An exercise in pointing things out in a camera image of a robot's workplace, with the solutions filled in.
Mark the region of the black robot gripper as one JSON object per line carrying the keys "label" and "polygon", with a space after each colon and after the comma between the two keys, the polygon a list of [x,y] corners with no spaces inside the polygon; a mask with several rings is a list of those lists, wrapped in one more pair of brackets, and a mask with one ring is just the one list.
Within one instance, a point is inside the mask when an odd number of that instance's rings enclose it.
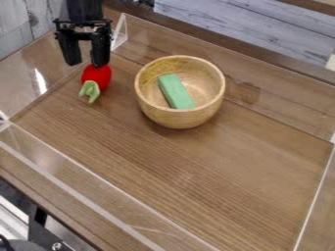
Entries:
{"label": "black robot gripper", "polygon": [[102,0],[62,0],[54,23],[66,63],[83,62],[78,40],[92,40],[92,64],[103,67],[110,62],[111,19],[103,16]]}

